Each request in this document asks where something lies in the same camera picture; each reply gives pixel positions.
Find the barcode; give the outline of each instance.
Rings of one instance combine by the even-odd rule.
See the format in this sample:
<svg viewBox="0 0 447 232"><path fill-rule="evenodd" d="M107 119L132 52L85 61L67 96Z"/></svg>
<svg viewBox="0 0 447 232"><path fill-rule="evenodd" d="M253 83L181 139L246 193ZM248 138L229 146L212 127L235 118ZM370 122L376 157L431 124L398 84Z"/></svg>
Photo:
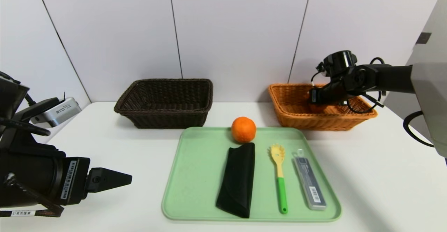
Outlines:
<svg viewBox="0 0 447 232"><path fill-rule="evenodd" d="M17 217L17 216L34 216L35 211L33 210L20 210L20 211L12 211L11 217Z"/></svg>
<svg viewBox="0 0 447 232"><path fill-rule="evenodd" d="M65 177L64 187L62 187L62 193L60 198L66 200L68 197L68 191L70 190L70 186L72 185L73 173L76 168L76 160L70 161L70 166L68 167L67 176Z"/></svg>
<svg viewBox="0 0 447 232"><path fill-rule="evenodd" d="M321 200L320 200L320 197L318 196L318 192L316 191L316 187L311 187L310 186L309 189L310 189L310 192L312 194L313 201L320 203Z"/></svg>

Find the tray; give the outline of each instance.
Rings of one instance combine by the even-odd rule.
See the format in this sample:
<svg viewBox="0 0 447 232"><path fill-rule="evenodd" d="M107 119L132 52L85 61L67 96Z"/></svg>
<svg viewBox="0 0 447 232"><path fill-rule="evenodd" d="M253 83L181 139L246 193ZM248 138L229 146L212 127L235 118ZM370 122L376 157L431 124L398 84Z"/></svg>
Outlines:
<svg viewBox="0 0 447 232"><path fill-rule="evenodd" d="M228 148L239 147L229 128L191 127L180 137L177 153L163 197L163 213L174 220L330 222L338 219L342 208L315 159L303 133L294 128L258 128L255 143L255 172L249 219L226 213L215 203L224 174ZM279 212L275 167L268 148L279 143L286 150L283 163L289 211ZM305 151L327 203L324 211L307 206L292 152Z"/></svg>

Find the brown wicker basket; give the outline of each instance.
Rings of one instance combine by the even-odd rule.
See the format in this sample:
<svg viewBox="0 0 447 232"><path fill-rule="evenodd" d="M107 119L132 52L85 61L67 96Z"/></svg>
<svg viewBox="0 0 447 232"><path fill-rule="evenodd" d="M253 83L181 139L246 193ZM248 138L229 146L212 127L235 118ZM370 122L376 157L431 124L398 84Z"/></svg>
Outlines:
<svg viewBox="0 0 447 232"><path fill-rule="evenodd" d="M347 106L330 105L322 113L312 113L308 106L308 92L311 84L272 84L269 86L276 116L282 126L308 130L345 131L377 116L373 109L365 114L356 114ZM362 98L350 99L351 107L356 111L370 108Z"/></svg>
<svg viewBox="0 0 447 232"><path fill-rule="evenodd" d="M114 110L138 128L184 129L203 126L212 102L208 79L144 79L130 85Z"/></svg>

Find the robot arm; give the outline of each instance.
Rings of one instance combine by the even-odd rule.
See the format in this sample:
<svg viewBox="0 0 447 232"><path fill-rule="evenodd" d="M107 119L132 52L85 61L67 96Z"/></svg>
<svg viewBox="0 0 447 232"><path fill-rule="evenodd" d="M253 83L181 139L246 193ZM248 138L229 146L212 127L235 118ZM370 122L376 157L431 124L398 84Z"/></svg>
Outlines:
<svg viewBox="0 0 447 232"><path fill-rule="evenodd" d="M409 122L423 114L436 151L447 158L447 64L391 66L356 65L356 62L356 56L348 50L326 57L316 69L331 81L324 87L311 89L309 103L337 104L371 91L414 93L422 111L408 116L404 127L409 132Z"/></svg>

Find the black cable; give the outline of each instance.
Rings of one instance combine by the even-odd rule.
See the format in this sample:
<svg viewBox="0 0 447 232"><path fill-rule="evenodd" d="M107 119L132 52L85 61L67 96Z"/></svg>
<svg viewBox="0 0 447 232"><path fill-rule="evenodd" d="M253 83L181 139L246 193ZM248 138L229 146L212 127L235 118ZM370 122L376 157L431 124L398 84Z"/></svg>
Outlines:
<svg viewBox="0 0 447 232"><path fill-rule="evenodd" d="M7 119L4 117L0 117L0 125L4 125L8 128L16 128L18 130L24 130L30 133L34 133L41 136L50 136L51 132L47 129L25 123L25 122L19 122L12 119Z"/></svg>
<svg viewBox="0 0 447 232"><path fill-rule="evenodd" d="M64 211L64 208L62 208L61 205L54 204L51 200L47 199L45 195L20 182L14 173L8 173L5 184L9 187L16 187L16 189L23 192L25 196L36 200L47 208L44 210L36 210L34 216L60 217L61 213ZM0 211L0 217L10 217L12 214L13 211Z"/></svg>
<svg viewBox="0 0 447 232"><path fill-rule="evenodd" d="M373 64L375 60L378 60L381 64L385 64L385 61L380 57L374 57L369 64Z"/></svg>
<svg viewBox="0 0 447 232"><path fill-rule="evenodd" d="M375 98L373 98L372 96L366 94L366 92L362 93L362 96L366 97L366 98L367 98L368 100L370 100L371 102L376 103L377 106L380 106L380 107L382 107L382 108L385 107L382 103L380 103L380 101L377 101L377 100L380 100L380 98L375 99Z"/></svg>
<svg viewBox="0 0 447 232"><path fill-rule="evenodd" d="M29 106L36 104L36 102L29 96L29 94L25 95L25 99L27 100Z"/></svg>
<svg viewBox="0 0 447 232"><path fill-rule="evenodd" d="M8 75L2 71L0 71L0 76L3 76L5 79L10 79L16 84L20 84L19 81L17 81L16 79L13 79L10 75ZM36 104L36 102L31 98L31 96L29 94L25 95L25 99L27 100L29 106Z"/></svg>
<svg viewBox="0 0 447 232"><path fill-rule="evenodd" d="M417 140L419 143L422 143L422 144L424 144L424 145L426 145L426 146L434 147L433 144L427 143L427 142L421 140L420 138L418 138L418 137L417 137L417 136L410 130L410 127L409 127L410 122L411 122L415 117L420 116L420 115L423 115L423 112L422 112L422 111L417 111L417 112L415 112L415 113L412 113L412 114L408 115L408 116L404 119L404 123L403 123L403 125L404 125L404 129L405 129L405 131L406 131L412 138L414 138L415 140Z"/></svg>
<svg viewBox="0 0 447 232"><path fill-rule="evenodd" d="M374 61L376 61L376 60L378 60L381 64L385 64L385 61L384 61L382 58L380 58L380 57L374 57L374 58L369 62L369 64L373 64ZM352 112L354 112L354 113L356 113L356 114L365 114L365 113L367 113L367 112L369 112L369 111L372 111L372 110L377 106L377 103L378 103L381 99L382 99L382 92L379 92L379 97L377 98L376 103L374 103L373 106L371 106L369 109L367 109L367 110L365 110L365 111L357 111L357 110L355 110L355 109L351 106L351 104L349 103L349 99L346 100L346 105L348 106L348 108L349 108Z"/></svg>
<svg viewBox="0 0 447 232"><path fill-rule="evenodd" d="M313 84L313 79L315 78L315 76L317 76L318 74L319 74L320 72L318 71L317 73L315 73L313 76L312 76L312 78L310 79L310 82Z"/></svg>
<svg viewBox="0 0 447 232"><path fill-rule="evenodd" d="M379 92L379 97L377 98L377 101L380 101L382 99L382 92ZM349 99L348 100L346 100L346 105L348 106L348 108L351 110L351 111L353 111L354 113L356 113L356 114L365 114L365 113L367 113L367 112L369 112L369 111L372 111L376 106L377 106L377 103L375 103L373 106L371 106L369 109L367 109L367 110L364 110L364 111L357 111L357 110L355 110L352 106L351 106L351 104L349 103Z"/></svg>

